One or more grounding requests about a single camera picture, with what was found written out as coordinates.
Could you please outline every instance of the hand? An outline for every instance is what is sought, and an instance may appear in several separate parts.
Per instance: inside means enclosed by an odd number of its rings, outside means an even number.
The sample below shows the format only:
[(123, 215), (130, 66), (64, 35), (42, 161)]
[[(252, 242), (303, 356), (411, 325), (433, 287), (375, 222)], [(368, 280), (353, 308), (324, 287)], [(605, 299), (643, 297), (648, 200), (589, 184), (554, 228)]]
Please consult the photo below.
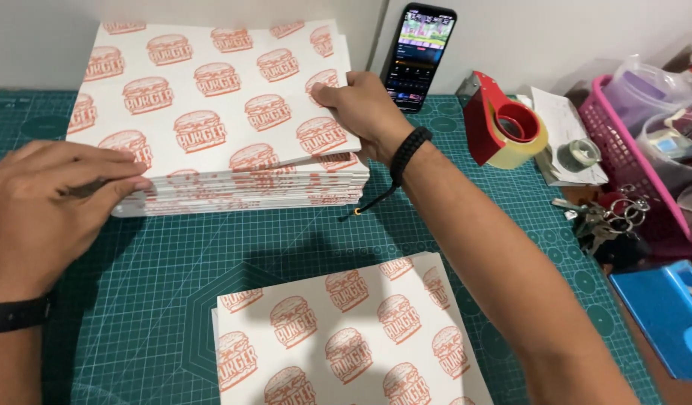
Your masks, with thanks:
[(346, 79), (347, 87), (316, 83), (311, 96), (322, 105), (335, 108), (342, 124), (361, 137), (369, 157), (388, 166), (414, 126), (391, 100), (377, 75), (348, 72)]
[[(36, 299), (96, 239), (123, 198), (152, 183), (130, 152), (34, 141), (0, 161), (0, 302)], [(73, 188), (107, 181), (91, 195)]]

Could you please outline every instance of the blue container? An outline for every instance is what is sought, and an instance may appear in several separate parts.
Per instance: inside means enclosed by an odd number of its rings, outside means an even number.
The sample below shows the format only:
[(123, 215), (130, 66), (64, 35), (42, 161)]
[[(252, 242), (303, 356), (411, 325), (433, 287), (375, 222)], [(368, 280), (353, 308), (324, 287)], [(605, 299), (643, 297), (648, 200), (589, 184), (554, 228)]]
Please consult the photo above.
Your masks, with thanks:
[(669, 374), (692, 380), (691, 263), (609, 278)]

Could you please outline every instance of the white wall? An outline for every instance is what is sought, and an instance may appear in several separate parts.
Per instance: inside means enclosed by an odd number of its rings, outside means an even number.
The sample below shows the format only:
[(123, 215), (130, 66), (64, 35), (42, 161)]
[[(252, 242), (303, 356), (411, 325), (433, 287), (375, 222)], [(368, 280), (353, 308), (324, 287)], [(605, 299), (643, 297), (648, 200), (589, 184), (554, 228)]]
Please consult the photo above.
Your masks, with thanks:
[[(471, 69), (505, 92), (564, 94), (639, 53), (663, 66), (692, 42), (692, 0), (431, 0), (459, 18), (430, 89), (452, 94)], [(378, 74), (408, 0), (390, 0), (370, 69)]]
[(269, 28), (337, 18), (366, 69), (386, 0), (0, 0), (0, 87), (78, 89), (101, 20)]

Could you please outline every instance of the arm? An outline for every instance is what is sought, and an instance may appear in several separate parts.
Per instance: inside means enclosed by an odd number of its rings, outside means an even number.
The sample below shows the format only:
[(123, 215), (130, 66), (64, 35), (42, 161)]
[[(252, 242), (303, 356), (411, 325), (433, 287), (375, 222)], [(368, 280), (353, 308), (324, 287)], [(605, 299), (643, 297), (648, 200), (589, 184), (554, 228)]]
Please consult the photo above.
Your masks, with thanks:
[[(0, 162), (0, 303), (37, 299), (93, 243), (111, 210), (151, 186), (130, 153), (31, 142)], [(93, 195), (68, 190), (107, 182)], [(41, 402), (41, 327), (0, 333), (0, 404)]]
[[(371, 73), (349, 87), (314, 87), (388, 165), (413, 131)], [(535, 404), (636, 404), (566, 280), (539, 248), (430, 142), (412, 157), (404, 190), (468, 291), (509, 342)]]

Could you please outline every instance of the black phone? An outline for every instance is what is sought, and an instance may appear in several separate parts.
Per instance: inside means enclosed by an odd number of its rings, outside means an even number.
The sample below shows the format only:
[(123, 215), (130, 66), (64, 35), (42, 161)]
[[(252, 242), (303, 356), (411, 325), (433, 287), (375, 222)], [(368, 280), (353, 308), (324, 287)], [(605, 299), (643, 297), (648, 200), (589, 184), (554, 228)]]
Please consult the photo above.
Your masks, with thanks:
[(456, 24), (456, 12), (409, 3), (391, 43), (381, 80), (396, 106), (418, 113)]

